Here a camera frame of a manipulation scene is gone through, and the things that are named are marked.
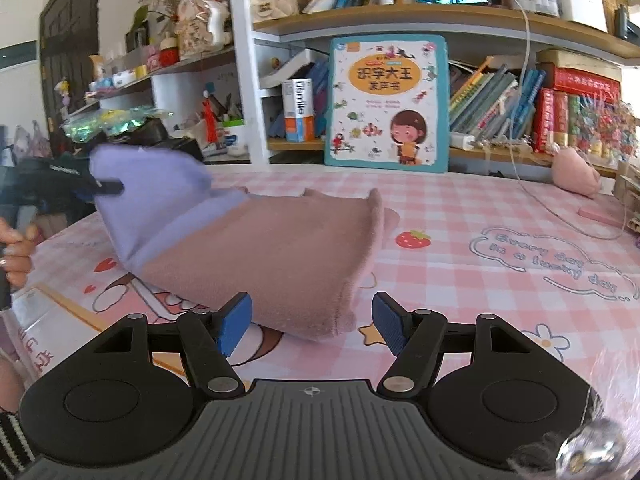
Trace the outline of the person's left hand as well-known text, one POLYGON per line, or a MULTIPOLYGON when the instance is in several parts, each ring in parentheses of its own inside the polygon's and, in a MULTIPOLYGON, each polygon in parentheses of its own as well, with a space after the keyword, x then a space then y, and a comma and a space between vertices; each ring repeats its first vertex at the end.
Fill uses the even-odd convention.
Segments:
POLYGON ((20 289, 26 284, 32 270, 38 229, 31 224, 22 233, 12 228, 4 219, 1 219, 0 226, 1 269, 12 288, 20 289))

